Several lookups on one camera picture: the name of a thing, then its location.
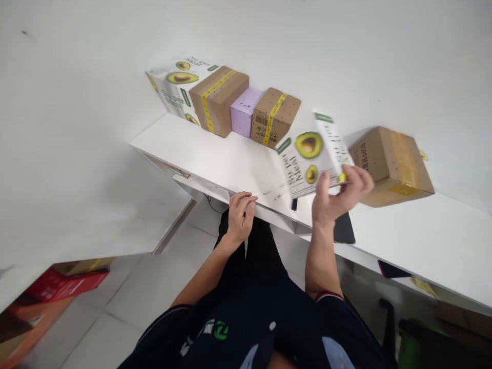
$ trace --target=green logo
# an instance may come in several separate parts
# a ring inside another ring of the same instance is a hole
[[[317,120],[324,120],[327,121],[328,123],[333,123],[333,119],[327,115],[319,114],[319,113],[314,113],[314,117]]]
[[[214,336],[220,341],[224,341],[227,338],[227,333],[229,327],[223,321],[217,321],[217,326],[215,327]]]
[[[186,105],[188,105],[191,108],[190,101],[188,100],[188,95],[186,95],[186,91],[180,88],[181,93],[183,94],[184,101],[186,102]]]
[[[288,138],[288,139],[286,139],[286,140],[285,140],[285,142],[284,142],[282,145],[280,145],[280,147],[277,149],[277,154],[279,154],[279,155],[280,155],[280,154],[282,153],[282,151],[284,151],[284,150],[287,148],[287,146],[289,146],[290,144],[291,144],[291,138],[289,137],[289,138]]]

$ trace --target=purple box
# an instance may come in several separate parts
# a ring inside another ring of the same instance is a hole
[[[241,136],[251,138],[251,117],[263,92],[249,87],[231,105],[232,130]]]

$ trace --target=red packaging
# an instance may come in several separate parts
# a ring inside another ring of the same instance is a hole
[[[103,269],[67,277],[48,269],[26,292],[43,302],[59,301],[97,288],[108,274],[109,271]]]
[[[11,369],[19,365],[72,300],[73,298],[68,298],[54,303],[44,303],[24,293],[11,303],[7,310],[15,314],[17,318],[28,322],[32,326],[32,330],[10,354],[7,361],[0,365],[0,369]]]

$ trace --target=hand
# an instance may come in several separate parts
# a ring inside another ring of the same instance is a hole
[[[374,188],[371,175],[357,166],[342,166],[348,183],[343,184],[337,195],[329,195],[330,174],[324,172],[316,184],[313,201],[313,227],[328,228],[335,220],[362,200]]]
[[[251,196],[251,192],[238,192],[229,200],[229,227],[224,237],[227,237],[237,248],[248,238],[253,227],[257,196]]]

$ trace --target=tile floor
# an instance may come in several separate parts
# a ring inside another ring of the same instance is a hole
[[[225,204],[214,200],[212,205],[225,209]],[[73,301],[21,368],[116,368],[200,268],[215,243],[219,221],[220,214],[202,201],[161,255],[117,258],[100,287]],[[276,227],[272,232],[291,279],[303,288],[309,244]],[[385,324],[380,297],[394,304],[397,319],[433,321],[433,306],[425,297],[356,277],[342,258],[337,258],[337,264],[344,292],[379,339]]]

